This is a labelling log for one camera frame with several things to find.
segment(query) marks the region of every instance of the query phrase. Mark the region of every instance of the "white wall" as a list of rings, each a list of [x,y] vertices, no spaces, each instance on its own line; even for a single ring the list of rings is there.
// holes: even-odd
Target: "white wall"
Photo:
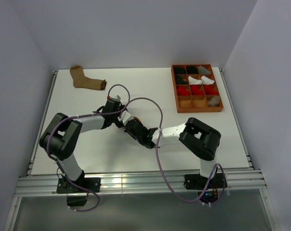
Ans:
[[[225,78],[279,222],[291,230],[291,0],[259,0]]]
[[[11,0],[54,69],[224,66],[257,0]]]
[[[0,230],[31,158],[52,72],[9,0],[0,0]]]

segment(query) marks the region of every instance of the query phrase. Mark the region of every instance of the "white sock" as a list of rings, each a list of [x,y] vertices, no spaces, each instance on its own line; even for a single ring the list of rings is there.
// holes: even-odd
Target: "white sock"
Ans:
[[[215,81],[206,77],[206,76],[202,76],[201,77],[201,80],[202,80],[202,83],[205,84],[205,85],[208,85],[208,84],[214,84]]]
[[[190,85],[194,85],[194,84],[202,84],[202,80],[192,78],[191,76],[188,76],[188,81],[189,81],[189,84],[190,84]]]

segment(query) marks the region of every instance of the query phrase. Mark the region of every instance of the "red sock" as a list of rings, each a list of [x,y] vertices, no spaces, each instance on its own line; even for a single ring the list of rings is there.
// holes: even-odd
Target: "red sock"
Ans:
[[[177,93],[178,95],[190,95],[189,91],[187,91],[187,89],[185,89],[183,86],[179,86],[177,88]]]
[[[204,95],[204,92],[197,85],[191,85],[190,89],[192,95]]]
[[[216,91],[215,89],[212,89],[209,85],[204,86],[204,91],[205,91],[206,95],[217,95],[218,94],[218,91]]]

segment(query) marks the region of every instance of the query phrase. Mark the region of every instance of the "cable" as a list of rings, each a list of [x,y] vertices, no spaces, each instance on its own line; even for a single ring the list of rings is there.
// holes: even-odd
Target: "cable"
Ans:
[[[56,158],[54,158],[54,157],[51,156],[51,153],[50,153],[50,143],[51,143],[51,139],[52,139],[52,137],[54,136],[55,132],[59,129],[59,127],[60,127],[63,123],[65,123],[66,121],[68,121],[68,120],[77,119],[77,118],[86,118],[86,117],[91,117],[91,116],[99,116],[99,115],[106,115],[106,116],[107,116],[107,115],[114,115],[114,114],[117,114],[117,113],[120,113],[120,116],[121,116],[122,113],[125,111],[125,109],[128,107],[128,105],[129,105],[131,102],[136,101],[136,100],[148,100],[148,101],[152,102],[153,104],[155,104],[155,105],[157,106],[157,108],[159,109],[159,111],[160,111],[160,115],[161,115],[161,119],[160,119],[160,123],[159,123],[159,129],[160,129],[160,132],[159,132],[158,139],[157,139],[157,142],[156,142],[155,153],[156,153],[156,159],[157,159],[157,164],[158,164],[158,167],[159,167],[160,173],[161,173],[161,175],[162,175],[162,177],[163,177],[163,179],[164,179],[164,181],[165,181],[167,187],[169,188],[169,190],[170,190],[170,191],[171,191],[171,192],[172,192],[172,193],[173,193],[173,194],[174,194],[178,199],[180,199],[180,200],[182,200],[182,201],[184,201],[184,202],[186,202],[186,203],[194,203],[194,202],[198,201],[198,200],[199,200],[199,199],[204,195],[204,193],[205,193],[205,191],[207,190],[207,187],[208,187],[208,185],[209,185],[209,182],[210,182],[210,180],[211,180],[211,178],[212,178],[213,173],[216,171],[216,168],[219,166],[220,169],[221,169],[221,171],[222,171],[223,177],[224,177],[224,184],[223,184],[223,190],[222,190],[221,196],[217,199],[217,201],[215,201],[214,203],[212,203],[212,205],[215,204],[215,203],[217,203],[217,202],[219,201],[219,199],[222,197],[222,195],[224,194],[224,191],[225,191],[226,177],[225,177],[225,174],[224,174],[224,171],[223,171],[222,166],[221,166],[219,163],[217,163],[217,164],[214,165],[213,170],[211,171],[211,173],[210,173],[210,175],[209,175],[209,178],[208,178],[208,180],[207,180],[207,182],[206,182],[206,185],[205,185],[204,189],[202,190],[201,194],[200,194],[197,198],[195,198],[195,199],[193,199],[193,200],[186,200],[186,199],[182,198],[182,197],[181,197],[177,192],[174,191],[174,189],[171,187],[170,183],[168,182],[168,180],[167,180],[167,178],[166,178],[166,176],[165,176],[165,174],[164,174],[164,171],[163,171],[163,169],[162,169],[162,166],[161,166],[161,163],[160,163],[160,159],[159,159],[159,155],[158,155],[158,144],[159,144],[159,141],[160,141],[160,138],[161,138],[161,135],[162,135],[162,122],[163,122],[163,112],[162,112],[161,107],[160,107],[160,106],[159,106],[159,105],[158,105],[154,100],[151,100],[151,99],[149,99],[149,98],[145,98],[145,97],[138,97],[138,98],[135,98],[135,99],[133,99],[133,100],[130,100],[130,93],[129,93],[129,90],[128,90],[125,86],[123,86],[123,85],[121,85],[121,84],[115,84],[115,85],[113,85],[113,86],[109,89],[109,91],[108,91],[108,97],[110,96],[111,89],[114,88],[114,87],[116,87],[116,86],[123,87],[123,88],[127,91],[127,93],[128,93],[128,102],[127,102],[127,104],[126,104],[126,105],[125,105],[121,110],[116,111],[116,112],[110,112],[110,113],[87,114],[87,115],[71,116],[71,117],[65,118],[65,119],[63,119],[60,123],[58,123],[58,124],[55,126],[55,128],[52,130],[52,132],[51,132],[51,134],[50,134],[50,136],[49,136],[49,138],[48,138],[48,141],[47,141],[47,148],[46,148],[47,155],[48,155],[48,157],[49,157],[50,159],[54,160],[54,161],[57,163],[59,169],[61,170],[61,172],[63,173],[63,175],[64,175],[65,178],[67,179],[67,181],[68,181],[70,184],[72,184],[74,187],[76,187],[76,188],[79,188],[79,189],[84,190],[84,191],[86,191],[86,192],[92,193],[92,194],[95,195],[95,196],[97,197],[97,199],[98,199],[96,205],[93,206],[92,208],[89,208],[89,209],[75,209],[75,211],[77,211],[77,212],[87,212],[87,211],[91,211],[91,210],[95,209],[95,208],[98,206],[99,202],[100,202],[100,198],[99,198],[99,196],[98,196],[95,192],[93,192],[93,191],[91,191],[91,190],[88,190],[88,189],[85,189],[85,188],[83,188],[83,187],[81,187],[81,186],[79,186],[79,185],[76,185],[75,183],[72,182],[72,180],[69,179],[68,176],[65,175],[65,171],[64,171],[64,169],[62,168],[62,166],[59,164],[58,160],[57,160]]]
[[[116,86],[123,87],[123,88],[127,91],[127,93],[128,93],[128,102],[129,102],[129,101],[130,101],[130,93],[129,93],[128,89],[127,89],[125,86],[121,85],[121,84],[115,84],[115,85],[113,85],[113,86],[109,89],[108,96],[109,96],[109,94],[110,94],[111,89],[114,88],[114,87],[116,87]],[[48,138],[48,141],[47,141],[47,148],[46,148],[46,153],[47,153],[47,155],[48,155],[48,157],[49,157],[50,159],[52,159],[52,160],[54,160],[54,161],[56,162],[56,164],[57,164],[57,166],[58,166],[58,169],[61,170],[61,172],[63,173],[63,176],[65,176],[66,180],[67,180],[71,185],[73,185],[74,187],[76,187],[76,188],[78,188],[78,189],[81,189],[81,190],[84,190],[84,191],[86,191],[86,192],[89,192],[89,193],[91,193],[91,194],[93,194],[94,196],[97,197],[97,203],[96,203],[96,205],[94,205],[93,207],[88,208],[88,209],[74,209],[74,210],[77,211],[77,212],[88,212],[88,211],[91,211],[91,210],[95,209],[95,208],[99,205],[99,203],[100,203],[100,197],[99,197],[95,192],[93,192],[93,191],[91,191],[91,190],[89,190],[89,189],[85,189],[85,188],[83,188],[83,187],[81,187],[81,186],[79,186],[79,185],[73,183],[73,181],[72,181],[71,179],[69,179],[69,177],[65,174],[64,169],[62,168],[62,166],[61,166],[60,163],[58,162],[58,159],[56,159],[56,158],[54,158],[53,156],[51,156],[51,152],[50,152],[51,139],[52,139],[52,137],[54,136],[55,132],[59,129],[59,127],[60,127],[63,123],[65,123],[66,121],[68,121],[68,120],[77,119],[77,118],[86,118],[86,117],[91,117],[91,116],[99,116],[99,115],[106,115],[106,116],[107,116],[107,115],[114,115],[114,114],[117,114],[117,113],[121,113],[121,114],[122,114],[122,112],[123,112],[125,109],[126,109],[126,107],[122,108],[122,109],[119,110],[119,111],[116,111],[116,112],[110,112],[110,113],[97,113],[97,114],[87,114],[87,115],[80,115],[80,116],[70,116],[70,117],[65,118],[65,119],[63,119],[62,121],[60,121],[60,122],[55,126],[55,128],[52,130],[52,132],[51,132],[51,134],[50,134],[50,136],[49,136],[49,138]]]
[[[130,92],[128,91],[127,87],[125,87],[122,84],[114,84],[112,87],[110,87],[110,89],[108,91],[108,97],[110,97],[110,92],[111,92],[112,88],[114,88],[116,86],[120,86],[120,87],[124,88],[127,91],[127,94],[128,94],[128,102],[130,102]]]
[[[59,174],[58,174],[59,169],[60,169],[60,168],[58,167],[58,169],[57,169],[57,176],[58,176],[58,178],[59,178],[59,180],[60,180],[60,177],[59,177]]]
[[[159,144],[159,140],[160,140],[161,135],[162,135],[162,130],[161,130],[161,128],[162,128],[162,123],[163,123],[163,118],[164,118],[164,116],[163,116],[163,111],[162,111],[161,107],[160,107],[160,106],[159,106],[159,105],[158,105],[154,100],[151,100],[151,99],[149,99],[149,98],[145,98],[145,97],[139,97],[139,98],[135,98],[135,99],[129,101],[129,102],[126,104],[126,107],[127,107],[131,102],[133,102],[133,101],[135,101],[135,100],[148,100],[148,101],[152,102],[153,104],[155,104],[155,105],[157,106],[157,108],[159,109],[159,111],[160,111],[160,115],[161,115],[160,123],[159,123],[159,129],[160,129],[160,131],[159,131],[158,139],[157,139],[156,146],[155,146],[155,152],[156,152],[156,159],[157,159],[157,164],[158,164],[158,167],[159,167],[160,173],[161,173],[161,175],[162,175],[162,177],[163,177],[163,179],[164,179],[164,182],[165,182],[166,185],[168,186],[169,190],[170,190],[170,191],[171,191],[171,192],[172,192],[172,193],[173,193],[173,194],[174,194],[178,199],[180,199],[181,201],[184,201],[184,202],[186,202],[186,203],[194,203],[194,202],[200,200],[200,198],[204,195],[204,193],[206,192],[206,189],[207,189],[207,187],[208,187],[208,185],[209,185],[209,182],[210,182],[210,180],[211,180],[211,178],[212,178],[213,173],[216,171],[216,168],[219,166],[220,169],[221,169],[221,171],[222,171],[222,174],[223,174],[223,176],[224,176],[224,187],[223,187],[222,194],[221,194],[221,196],[222,196],[223,193],[224,193],[224,190],[225,190],[225,181],[226,181],[226,178],[225,178],[225,175],[224,175],[223,168],[222,168],[222,166],[221,166],[220,164],[215,164],[215,165],[214,165],[213,170],[211,171],[211,173],[210,173],[210,175],[209,175],[209,177],[208,177],[208,179],[207,179],[207,182],[206,182],[206,184],[205,184],[205,186],[204,186],[204,189],[202,190],[201,194],[200,194],[197,198],[195,198],[195,199],[193,199],[193,200],[186,200],[186,199],[184,199],[183,197],[181,197],[177,192],[174,191],[174,189],[172,188],[172,186],[170,185],[170,183],[168,182],[168,180],[167,180],[167,178],[166,178],[166,176],[165,176],[165,174],[164,174],[164,171],[163,171],[162,166],[161,166],[161,163],[160,163],[159,155],[158,155],[158,144]]]

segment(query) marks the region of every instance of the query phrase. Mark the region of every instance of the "gray sock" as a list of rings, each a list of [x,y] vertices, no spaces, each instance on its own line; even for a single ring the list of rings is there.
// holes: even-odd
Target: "gray sock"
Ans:
[[[210,101],[208,101],[208,106],[210,107],[218,107],[220,104],[220,96],[215,95],[213,96]]]
[[[209,75],[211,72],[203,66],[199,66],[200,74]]]

